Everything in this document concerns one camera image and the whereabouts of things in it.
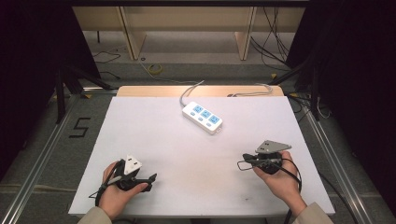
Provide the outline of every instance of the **sleeve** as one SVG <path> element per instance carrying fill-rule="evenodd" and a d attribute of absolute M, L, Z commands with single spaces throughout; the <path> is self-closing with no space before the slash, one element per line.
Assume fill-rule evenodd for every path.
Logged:
<path fill-rule="evenodd" d="M 293 224 L 332 224 L 332 220 L 317 203 L 309 204 L 294 220 Z"/>
<path fill-rule="evenodd" d="M 105 211 L 100 207 L 93 207 L 88 213 L 78 222 L 78 224 L 111 224 L 110 218 Z"/>

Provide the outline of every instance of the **white tabletop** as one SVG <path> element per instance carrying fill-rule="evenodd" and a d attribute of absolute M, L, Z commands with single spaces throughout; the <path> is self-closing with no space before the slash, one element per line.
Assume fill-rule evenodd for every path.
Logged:
<path fill-rule="evenodd" d="M 236 165 L 264 140 L 292 146 L 305 201 L 334 213 L 286 97 L 184 98 L 190 101 L 221 117 L 222 131 L 210 135 L 184 118 L 178 97 L 114 97 L 69 214 L 86 214 L 103 171 L 132 154 L 143 163 L 138 178 L 158 176 L 151 192 L 127 204 L 125 216 L 283 216 L 288 207 L 253 171 Z"/>

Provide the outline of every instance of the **person's left hand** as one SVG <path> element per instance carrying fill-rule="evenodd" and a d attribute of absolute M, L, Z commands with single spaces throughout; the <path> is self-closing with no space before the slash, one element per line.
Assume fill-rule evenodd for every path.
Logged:
<path fill-rule="evenodd" d="M 105 169 L 102 182 L 106 181 L 107 176 L 110 174 L 116 163 L 116 161 L 111 163 Z M 123 191 L 115 185 L 110 185 L 103 193 L 99 202 L 99 207 L 105 211 L 105 213 L 108 215 L 108 217 L 110 217 L 111 220 L 113 220 L 122 212 L 129 200 L 131 200 L 136 194 L 144 190 L 148 185 L 148 183 L 142 183 L 128 191 Z"/>

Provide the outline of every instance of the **hand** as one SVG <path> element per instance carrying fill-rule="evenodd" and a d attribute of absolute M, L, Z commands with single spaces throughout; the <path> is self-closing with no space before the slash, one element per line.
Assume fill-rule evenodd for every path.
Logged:
<path fill-rule="evenodd" d="M 288 151 L 280 151 L 279 153 L 282 155 L 282 159 L 292 161 Z M 292 174 L 297 175 L 297 169 L 290 161 L 283 160 L 282 167 Z M 265 182 L 273 194 L 288 205 L 295 216 L 298 216 L 306 208 L 306 204 L 298 190 L 298 183 L 293 177 L 282 170 L 277 171 L 273 175 L 268 175 L 258 167 L 254 167 L 253 170 Z"/>
<path fill-rule="evenodd" d="M 111 163 L 105 169 L 103 173 L 103 182 L 106 181 L 107 176 L 110 174 L 116 163 L 116 161 Z M 115 185 L 110 185 L 103 193 L 102 198 L 99 202 L 99 207 L 105 211 L 105 213 L 108 215 L 108 217 L 110 217 L 111 220 L 113 220 L 122 212 L 129 200 L 131 200 L 136 194 L 140 193 L 148 185 L 148 183 L 142 183 L 128 191 L 123 191 Z"/>

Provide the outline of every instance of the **power strip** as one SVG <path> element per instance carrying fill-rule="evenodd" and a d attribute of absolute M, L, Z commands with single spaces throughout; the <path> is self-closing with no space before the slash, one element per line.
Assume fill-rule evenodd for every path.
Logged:
<path fill-rule="evenodd" d="M 221 131 L 222 119 L 203 106 L 190 102 L 184 106 L 182 111 L 184 117 L 194 122 L 207 133 L 215 134 Z"/>

